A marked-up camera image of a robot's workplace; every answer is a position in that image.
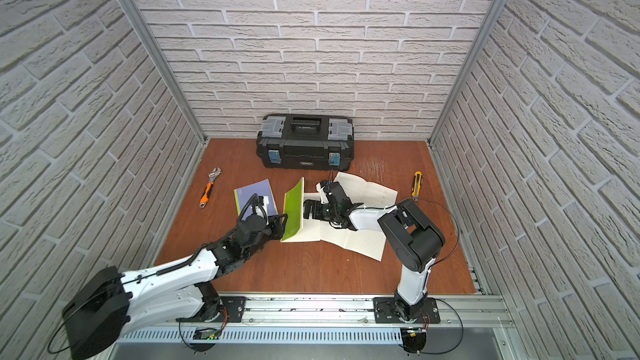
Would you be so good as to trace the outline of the green cover notebook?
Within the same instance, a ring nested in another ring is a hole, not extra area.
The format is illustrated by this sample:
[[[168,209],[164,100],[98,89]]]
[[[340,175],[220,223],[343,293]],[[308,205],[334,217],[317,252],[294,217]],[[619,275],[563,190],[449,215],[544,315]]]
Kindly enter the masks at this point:
[[[303,218],[303,202],[306,199],[320,200],[320,196],[318,191],[307,193],[305,179],[301,178],[285,193],[284,213],[288,215],[288,221],[282,243],[323,241],[377,261],[383,258],[386,237],[372,212],[359,218],[357,231],[335,229],[328,222]]]

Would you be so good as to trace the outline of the purple cover notebook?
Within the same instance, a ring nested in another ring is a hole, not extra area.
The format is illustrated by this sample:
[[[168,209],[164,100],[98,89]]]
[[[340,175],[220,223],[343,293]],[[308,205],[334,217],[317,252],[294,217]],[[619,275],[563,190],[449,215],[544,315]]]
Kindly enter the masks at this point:
[[[245,220],[252,215],[258,215],[262,218],[273,216],[267,215],[263,209],[261,196],[273,197],[273,191],[267,179],[234,190],[234,198],[238,210],[238,221]]]

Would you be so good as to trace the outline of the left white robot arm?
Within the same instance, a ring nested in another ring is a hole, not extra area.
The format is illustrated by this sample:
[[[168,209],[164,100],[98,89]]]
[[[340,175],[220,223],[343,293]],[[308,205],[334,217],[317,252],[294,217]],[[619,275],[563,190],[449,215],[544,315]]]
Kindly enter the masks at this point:
[[[280,240],[287,221],[285,214],[268,214],[255,194],[234,228],[189,257],[134,271],[115,266],[100,270],[62,311],[66,349],[74,359],[89,359],[141,328],[171,320],[214,320],[223,303],[213,280],[240,269],[268,242]]]

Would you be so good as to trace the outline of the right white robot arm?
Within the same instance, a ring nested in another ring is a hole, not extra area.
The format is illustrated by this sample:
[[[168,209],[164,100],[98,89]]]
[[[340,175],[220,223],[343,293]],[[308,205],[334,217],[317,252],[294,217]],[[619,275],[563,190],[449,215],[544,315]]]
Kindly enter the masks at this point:
[[[320,183],[323,199],[305,199],[303,217],[328,222],[336,229],[353,232],[380,230],[403,265],[395,291],[395,306],[404,320],[416,318],[428,297],[428,277],[445,237],[434,222],[410,198],[376,208],[354,203],[340,183]]]

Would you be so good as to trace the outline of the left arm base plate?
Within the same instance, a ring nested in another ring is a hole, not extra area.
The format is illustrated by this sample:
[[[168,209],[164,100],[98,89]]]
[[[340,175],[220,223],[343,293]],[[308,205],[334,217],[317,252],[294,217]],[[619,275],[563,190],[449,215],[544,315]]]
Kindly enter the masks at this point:
[[[245,296],[222,296],[215,304],[203,307],[191,318],[178,318],[184,323],[240,323],[242,321],[247,298]]]

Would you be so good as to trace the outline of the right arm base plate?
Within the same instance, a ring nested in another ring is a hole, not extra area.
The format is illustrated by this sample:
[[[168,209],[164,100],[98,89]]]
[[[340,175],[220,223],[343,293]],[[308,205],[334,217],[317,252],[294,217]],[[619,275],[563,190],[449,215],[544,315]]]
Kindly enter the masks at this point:
[[[414,305],[400,297],[376,297],[373,299],[376,323],[441,323],[435,298],[424,297]]]

